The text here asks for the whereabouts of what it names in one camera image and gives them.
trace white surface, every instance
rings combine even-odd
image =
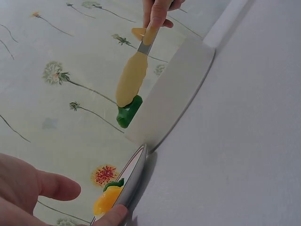
[[[218,47],[235,21],[238,20],[238,15],[244,13],[243,9],[250,1],[253,0],[232,0],[206,35],[204,43],[212,48]]]
[[[203,83],[215,49],[197,37],[187,38],[171,59],[157,83],[126,129],[126,137],[137,145],[155,148],[176,124]],[[182,56],[190,56],[183,61]]]
[[[231,0],[186,0],[181,9],[169,15],[201,37],[205,37]]]
[[[157,149],[130,225],[300,225],[300,8],[251,5]]]

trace flower print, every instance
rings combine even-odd
[[[73,85],[85,88],[87,90],[90,90],[102,97],[104,97],[105,99],[111,101],[112,103],[116,104],[116,102],[114,102],[112,99],[108,98],[107,96],[97,92],[96,90],[90,89],[88,87],[85,87],[79,83],[73,82],[70,79],[70,74],[69,72],[63,72],[63,65],[60,62],[57,61],[50,61],[43,72],[43,77],[44,81],[50,85],[54,85],[54,84],[60,84],[62,85],[62,83],[65,82],[69,82]]]
[[[33,13],[32,13],[32,17],[40,18],[40,19],[44,20],[45,22],[47,22],[47,23],[48,23],[50,26],[52,26],[53,28],[57,29],[58,31],[60,31],[60,32],[62,32],[62,33],[64,33],[64,34],[73,36],[73,35],[68,34],[67,32],[64,32],[64,31],[62,31],[61,29],[59,29],[59,28],[53,26],[48,20],[46,20],[45,18],[43,18],[43,17],[40,15],[39,12],[33,12]]]
[[[82,5],[83,7],[89,8],[89,9],[92,9],[92,8],[98,8],[98,9],[101,9],[101,10],[107,11],[107,12],[109,12],[109,13],[115,15],[115,16],[118,16],[119,18],[122,18],[122,19],[125,19],[125,20],[129,21],[129,22],[135,23],[135,21],[126,19],[126,18],[124,18],[124,17],[122,17],[122,16],[117,15],[116,13],[113,13],[113,12],[110,11],[110,10],[107,10],[107,9],[103,8],[103,7],[102,7],[98,2],[96,2],[96,1],[84,1],[81,5]]]
[[[113,34],[112,37],[113,37],[113,39],[118,40],[118,44],[120,44],[121,46],[122,46],[123,44],[126,44],[126,45],[128,45],[128,46],[130,46],[130,47],[132,47],[132,48],[134,48],[134,49],[137,49],[135,46],[133,46],[133,45],[127,40],[127,38],[123,38],[123,37],[121,37],[119,34]],[[165,61],[165,60],[160,60],[160,59],[155,58],[155,57],[152,57],[152,56],[149,56],[149,57],[152,58],[152,59],[158,60],[158,61],[162,61],[162,62],[168,63],[168,62]]]
[[[102,116],[100,116],[99,114],[97,114],[97,113],[95,113],[95,112],[93,112],[93,111],[90,111],[89,109],[86,109],[86,108],[80,106],[80,104],[79,104],[78,102],[71,102],[71,103],[69,103],[69,107],[70,107],[71,110],[74,110],[75,112],[76,112],[78,109],[82,109],[82,110],[84,110],[84,111],[86,111],[86,112],[90,112],[90,113],[96,115],[97,117],[101,118],[102,120],[104,120],[106,123],[108,123],[108,124],[109,124],[110,126],[112,126],[113,128],[117,129],[119,132],[124,133],[123,131],[121,131],[120,129],[118,129],[116,126],[114,126],[112,123],[110,123],[110,122],[108,122],[107,120],[105,120],[105,119],[104,119]]]
[[[56,221],[56,226],[76,226],[79,223],[71,218],[60,218]]]
[[[154,70],[155,75],[159,77],[164,69],[165,65],[157,65],[156,69]]]
[[[91,180],[94,185],[104,187],[107,183],[116,180],[118,176],[119,173],[115,166],[102,165],[92,172]]]
[[[82,14],[82,15],[85,15],[85,16],[88,16],[88,17],[90,17],[90,18],[96,19],[94,16],[89,16],[89,15],[83,13],[83,12],[80,12],[78,9],[76,9],[76,8],[73,6],[74,4],[66,3],[66,5],[69,6],[69,7],[71,7],[72,9],[74,9],[75,11],[79,12],[79,13]]]
[[[40,13],[38,11],[33,12],[32,16],[39,18],[40,17]]]

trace green stem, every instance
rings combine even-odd
[[[73,37],[73,35],[68,34],[67,32],[64,32],[64,31],[62,31],[61,29],[59,29],[59,28],[53,26],[48,20],[44,19],[43,17],[39,16],[38,18],[41,18],[42,20],[46,21],[50,26],[54,27],[55,29],[59,30],[60,32],[63,32],[64,34],[67,34],[67,35],[70,35],[70,36]]]
[[[148,57],[153,58],[153,59],[158,60],[158,61],[162,61],[162,62],[168,63],[167,61],[165,61],[165,60],[160,60],[159,58],[155,58],[155,57],[152,57],[152,56],[148,56]]]
[[[80,12],[79,10],[77,10],[76,8],[74,8],[73,6],[71,6],[71,8],[74,9],[75,11],[81,13],[82,15],[85,15],[85,16],[88,16],[88,17],[90,17],[90,18],[96,19],[96,17],[94,17],[94,16],[89,16],[89,15],[87,15],[87,14],[84,14],[84,13]]]
[[[85,111],[87,111],[87,112],[93,113],[94,115],[98,116],[99,118],[101,118],[102,120],[104,120],[106,123],[108,123],[110,126],[112,126],[112,127],[114,127],[115,129],[117,129],[119,132],[124,133],[123,131],[121,131],[120,129],[118,129],[117,127],[115,127],[115,126],[114,126],[113,124],[111,124],[110,122],[106,121],[102,116],[96,114],[95,112],[92,112],[92,111],[90,111],[90,110],[88,110],[88,109],[86,109],[86,108],[84,108],[84,107],[81,107],[81,106],[78,106],[77,108],[80,108],[80,109],[83,109],[83,110],[85,110]]]
[[[21,134],[19,134],[16,130],[14,130],[10,124],[8,123],[8,121],[5,120],[5,118],[3,118],[2,115],[0,115],[0,117],[3,119],[3,121],[8,125],[8,127],[10,127],[16,134],[18,134],[21,138],[23,138],[24,140],[26,140],[27,142],[30,143],[30,141],[28,139],[26,139],[25,137],[23,137]]]
[[[113,104],[116,105],[116,102],[115,102],[115,101],[113,101],[112,99],[106,97],[105,95],[103,95],[103,94],[97,92],[96,90],[90,89],[90,88],[88,88],[88,87],[85,87],[85,86],[83,86],[83,85],[80,85],[80,84],[78,84],[78,83],[76,83],[76,82],[73,82],[73,81],[71,81],[71,80],[68,80],[68,82],[70,82],[70,83],[73,84],[73,85],[80,86],[80,87],[82,87],[82,88],[85,88],[85,89],[87,89],[87,90],[90,90],[90,91],[92,91],[92,92],[94,92],[94,93],[97,93],[98,95],[101,95],[103,98],[107,99],[108,101],[110,101],[110,102],[112,102]]]
[[[18,43],[17,40],[14,39],[14,37],[12,36],[10,30],[9,30],[6,26],[4,26],[4,25],[2,25],[2,24],[0,24],[0,26],[4,27],[4,28],[9,32],[10,37],[11,37],[16,43]]]
[[[116,13],[113,13],[113,12],[111,12],[111,11],[105,9],[105,8],[99,8],[99,9],[102,9],[102,10],[104,10],[104,11],[107,11],[107,12],[109,12],[109,13],[112,13],[112,14],[114,14],[115,16],[118,16],[119,18],[125,19],[125,20],[127,20],[127,21],[129,21],[129,22],[136,23],[136,21],[132,21],[132,20],[126,19],[126,18],[124,18],[124,17],[122,17],[122,16],[119,16],[119,15],[117,15]]]

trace yellow paint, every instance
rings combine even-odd
[[[147,70],[147,55],[136,52],[127,62],[119,79],[116,100],[119,107],[130,104],[142,85]]]
[[[123,187],[110,186],[94,203],[94,215],[100,215],[109,212],[118,199]]]
[[[134,27],[132,28],[132,34],[139,40],[142,41],[146,32],[146,28]]]
[[[155,37],[156,37],[156,34],[158,32],[158,29],[159,28],[156,28],[156,27],[149,27],[147,30],[146,30],[146,33],[145,33],[145,36],[143,38],[143,44],[146,45],[146,46],[149,46],[150,44],[153,43]]]

